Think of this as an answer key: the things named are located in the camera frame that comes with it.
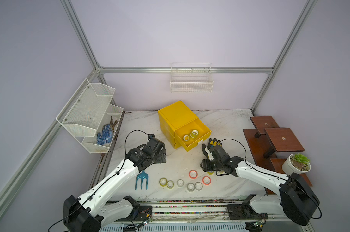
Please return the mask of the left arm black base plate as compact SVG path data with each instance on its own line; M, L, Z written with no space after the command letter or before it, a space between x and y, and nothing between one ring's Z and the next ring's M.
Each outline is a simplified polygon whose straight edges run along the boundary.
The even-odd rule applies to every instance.
M153 206L139 206L126 218L127 221L142 222L152 215Z

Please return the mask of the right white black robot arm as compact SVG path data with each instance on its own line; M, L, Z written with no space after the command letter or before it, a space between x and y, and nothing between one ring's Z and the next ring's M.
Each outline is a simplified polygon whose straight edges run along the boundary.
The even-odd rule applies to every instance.
M271 190L277 199L254 195L248 206L258 214L285 215L294 223L306 226L319 209L320 201L299 174L279 174L256 166L239 156L230 157L222 146L202 145L205 159L200 167L205 172L222 172L244 178Z

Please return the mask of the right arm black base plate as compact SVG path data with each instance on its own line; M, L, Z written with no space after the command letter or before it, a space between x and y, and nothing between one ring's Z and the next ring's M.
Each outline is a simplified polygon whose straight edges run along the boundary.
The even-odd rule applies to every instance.
M267 213L258 214L250 206L227 205L230 220L268 219Z

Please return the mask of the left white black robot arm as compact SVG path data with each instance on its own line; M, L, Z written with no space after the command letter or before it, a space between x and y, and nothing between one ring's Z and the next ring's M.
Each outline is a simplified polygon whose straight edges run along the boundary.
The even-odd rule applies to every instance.
M70 196L63 206L63 224L70 232L98 232L122 218L135 218L140 207L131 196L107 202L126 182L154 163L166 162L165 144L150 135L148 142L128 151L118 167L95 187L79 197Z

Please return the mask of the yellow plastic drawer cabinet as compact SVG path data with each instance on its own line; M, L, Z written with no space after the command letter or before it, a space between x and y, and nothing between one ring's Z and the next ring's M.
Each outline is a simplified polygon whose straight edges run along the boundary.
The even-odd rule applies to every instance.
M175 131L198 119L182 101L177 101L158 111L160 127L174 149L186 147L183 136L176 138Z

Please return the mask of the yellow top drawer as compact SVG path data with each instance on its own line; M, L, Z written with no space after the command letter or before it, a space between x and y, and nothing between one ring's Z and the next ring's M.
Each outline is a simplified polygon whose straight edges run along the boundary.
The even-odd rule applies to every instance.
M175 130L175 138L188 152L206 141L211 136L211 133L211 129L200 119L196 119Z

